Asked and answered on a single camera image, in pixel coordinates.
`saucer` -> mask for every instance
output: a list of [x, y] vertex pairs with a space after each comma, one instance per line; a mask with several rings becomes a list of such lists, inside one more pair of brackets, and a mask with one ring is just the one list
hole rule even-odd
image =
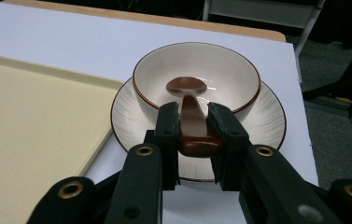
[[[144, 141], [146, 130], [155, 125], [144, 116], [129, 79], [119, 90], [111, 109], [113, 132], [120, 145], [130, 148]], [[252, 144], [263, 144], [280, 149], [286, 135], [286, 115], [272, 90], [262, 82], [260, 95], [242, 122]], [[213, 181], [210, 159], [190, 158], [178, 153], [179, 176], [191, 181]]]

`tray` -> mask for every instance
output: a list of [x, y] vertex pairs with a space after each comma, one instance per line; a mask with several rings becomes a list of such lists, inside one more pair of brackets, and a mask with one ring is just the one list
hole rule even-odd
[[0, 223], [25, 223], [54, 183], [85, 173], [121, 85], [0, 58]]

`spoon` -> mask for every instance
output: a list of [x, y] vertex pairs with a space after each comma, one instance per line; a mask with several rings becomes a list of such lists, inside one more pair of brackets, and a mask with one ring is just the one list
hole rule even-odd
[[196, 77], [176, 77], [166, 85], [167, 91], [183, 97], [179, 151], [188, 157], [209, 158], [222, 152], [222, 140], [216, 136], [205, 119], [196, 96], [205, 93], [207, 86]]

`white tabletop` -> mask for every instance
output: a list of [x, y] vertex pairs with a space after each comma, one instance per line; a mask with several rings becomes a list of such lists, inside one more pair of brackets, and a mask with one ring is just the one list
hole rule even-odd
[[[247, 57], [275, 92], [287, 117], [281, 153], [308, 182], [317, 172], [291, 44], [153, 23], [122, 21], [0, 3], [0, 56], [126, 81], [153, 49], [205, 42]], [[94, 182], [119, 171], [126, 158], [113, 135], [86, 176]], [[214, 183], [182, 182], [163, 194], [163, 223], [243, 223], [238, 193]]]

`tabletop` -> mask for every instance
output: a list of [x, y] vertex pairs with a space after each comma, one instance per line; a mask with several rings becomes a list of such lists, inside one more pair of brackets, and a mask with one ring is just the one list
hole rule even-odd
[[[293, 46], [278, 32], [203, 21], [27, 0], [0, 3], [0, 56], [127, 81], [147, 53], [180, 42], [205, 42], [248, 58], [284, 107], [280, 151], [308, 182], [317, 172]], [[119, 171], [126, 152], [111, 135], [85, 174], [95, 183]], [[163, 194], [163, 223], [244, 223], [237, 192], [182, 181]]]

